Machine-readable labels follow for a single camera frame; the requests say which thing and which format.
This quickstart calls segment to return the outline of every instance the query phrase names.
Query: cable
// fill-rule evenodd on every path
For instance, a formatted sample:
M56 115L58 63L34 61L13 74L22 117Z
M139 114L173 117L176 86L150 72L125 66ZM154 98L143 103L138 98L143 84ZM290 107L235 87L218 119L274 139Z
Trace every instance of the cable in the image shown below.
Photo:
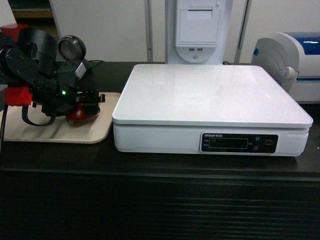
M1 166L1 160L2 160L2 148L4 144L4 138L5 138L7 112L8 112L8 105L4 104L3 113L2 113L2 122L1 122L1 128L0 128L0 166Z

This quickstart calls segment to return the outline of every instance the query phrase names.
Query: white printer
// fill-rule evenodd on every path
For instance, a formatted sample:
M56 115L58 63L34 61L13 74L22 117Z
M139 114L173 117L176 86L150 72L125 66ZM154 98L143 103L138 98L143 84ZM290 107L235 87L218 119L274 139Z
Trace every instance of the white printer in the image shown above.
M270 33L257 41L251 63L298 103L320 102L320 32Z

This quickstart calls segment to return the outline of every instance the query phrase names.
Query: black control panel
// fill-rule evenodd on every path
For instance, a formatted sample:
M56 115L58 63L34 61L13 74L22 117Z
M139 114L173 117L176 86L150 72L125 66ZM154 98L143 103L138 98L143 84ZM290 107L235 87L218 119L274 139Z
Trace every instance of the black control panel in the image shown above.
M201 136L201 152L273 154L278 142L271 134L230 134L205 132Z

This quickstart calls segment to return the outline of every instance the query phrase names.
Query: red object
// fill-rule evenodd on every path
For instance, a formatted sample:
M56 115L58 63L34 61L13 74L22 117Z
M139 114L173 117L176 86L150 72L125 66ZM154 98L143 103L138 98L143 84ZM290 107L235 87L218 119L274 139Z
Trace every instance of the red object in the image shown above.
M4 101L9 106L22 107L30 105L32 93L30 93L30 88L27 86L7 87L4 90Z
M73 126L81 126L88 122L90 122L92 119L96 118L97 115L93 116L87 116L85 113L85 107L83 103L76 103L76 108L67 114L65 116L65 119L67 120L69 125Z
M17 41L18 32L28 27L28 24L17 23L0 27L2 33L10 37L13 41Z

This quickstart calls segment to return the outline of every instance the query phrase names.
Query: round lens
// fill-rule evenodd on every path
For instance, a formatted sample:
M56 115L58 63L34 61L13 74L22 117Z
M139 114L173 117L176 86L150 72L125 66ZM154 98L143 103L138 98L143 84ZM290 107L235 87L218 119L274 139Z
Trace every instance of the round lens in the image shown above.
M65 59L73 60L77 58L77 48L69 41L60 42L60 52Z

